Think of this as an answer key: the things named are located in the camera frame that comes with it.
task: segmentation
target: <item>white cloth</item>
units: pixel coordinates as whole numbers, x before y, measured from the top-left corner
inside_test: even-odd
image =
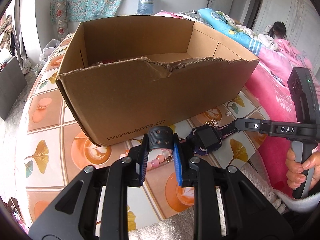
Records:
[[[282,199],[287,208],[299,213],[307,213],[313,211],[320,201],[320,192],[305,199],[292,199],[277,190],[275,190],[275,193],[279,198]]]
[[[271,50],[277,51],[279,49],[279,45],[268,35],[259,34],[258,41]]]

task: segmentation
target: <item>pink blanket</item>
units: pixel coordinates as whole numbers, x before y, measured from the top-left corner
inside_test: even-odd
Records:
[[[277,52],[261,48],[258,57],[268,66],[268,68],[281,78],[285,84],[294,67],[306,67],[310,70],[313,83],[316,88],[318,101],[320,100],[320,84],[313,73],[313,66],[310,60],[305,57],[300,51],[293,47],[289,41],[277,39],[275,42],[279,45]]]
[[[270,69],[259,62],[246,83],[246,87],[258,99],[271,120],[296,122],[296,114],[288,88]],[[267,137],[259,147],[259,153],[267,169],[271,185],[291,195],[287,185],[285,166],[286,153],[290,142],[283,138]]]
[[[293,67],[309,68],[320,99],[320,85],[313,75],[312,64],[289,41],[276,40],[279,51],[261,48],[258,55],[260,63],[246,83],[246,87],[259,100],[271,120],[296,122],[296,114],[287,81]],[[291,195],[292,190],[287,185],[286,152],[290,142],[286,139],[268,137],[259,148],[266,166],[271,185],[282,192]]]

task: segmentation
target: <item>watch face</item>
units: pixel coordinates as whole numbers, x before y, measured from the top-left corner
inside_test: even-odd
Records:
[[[219,143],[219,139],[217,138],[217,135],[212,130],[212,128],[198,130],[197,134],[200,140],[202,141],[205,149],[208,149],[210,146],[213,146]]]

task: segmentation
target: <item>black hair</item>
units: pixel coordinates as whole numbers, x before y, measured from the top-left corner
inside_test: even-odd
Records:
[[[275,38],[275,31],[282,39],[287,36],[287,29],[285,28],[283,22],[275,22],[273,27],[269,31],[268,35],[273,39]]]

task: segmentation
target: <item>metal screw head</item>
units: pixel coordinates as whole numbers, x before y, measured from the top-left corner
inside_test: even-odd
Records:
[[[191,157],[190,161],[192,163],[199,163],[200,162],[200,158],[199,157]]]
[[[237,170],[238,170],[238,169],[237,169],[235,166],[229,166],[229,167],[228,167],[228,171],[229,171],[230,173],[236,173]]]
[[[94,170],[94,167],[93,166],[86,166],[85,168],[84,168],[84,172],[85,173],[90,173],[90,172],[93,172],[93,170]]]
[[[131,160],[132,160],[132,159],[131,159],[130,157],[123,157],[123,158],[121,159],[121,162],[124,163],[124,164],[126,164],[126,163],[130,163]]]

